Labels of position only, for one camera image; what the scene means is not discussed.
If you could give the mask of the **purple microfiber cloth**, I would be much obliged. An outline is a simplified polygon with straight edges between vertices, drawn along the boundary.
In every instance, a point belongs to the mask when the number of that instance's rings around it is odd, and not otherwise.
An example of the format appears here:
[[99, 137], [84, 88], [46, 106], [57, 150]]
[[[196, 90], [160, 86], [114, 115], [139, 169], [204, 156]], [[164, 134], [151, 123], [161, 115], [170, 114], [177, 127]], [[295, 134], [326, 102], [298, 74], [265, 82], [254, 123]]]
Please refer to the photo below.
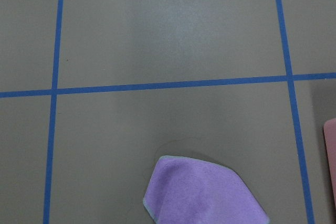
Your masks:
[[236, 172], [189, 157], [158, 159], [143, 205], [155, 223], [270, 222]]

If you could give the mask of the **pink plastic bin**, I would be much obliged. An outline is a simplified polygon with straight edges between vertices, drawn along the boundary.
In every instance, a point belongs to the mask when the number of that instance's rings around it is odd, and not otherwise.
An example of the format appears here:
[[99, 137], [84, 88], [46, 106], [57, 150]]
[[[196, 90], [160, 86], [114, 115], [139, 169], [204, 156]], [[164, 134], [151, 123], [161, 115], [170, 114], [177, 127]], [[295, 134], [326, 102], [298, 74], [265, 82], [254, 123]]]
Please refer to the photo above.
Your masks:
[[326, 144], [329, 171], [332, 183], [333, 196], [335, 199], [335, 119], [325, 122], [323, 126], [324, 139]]

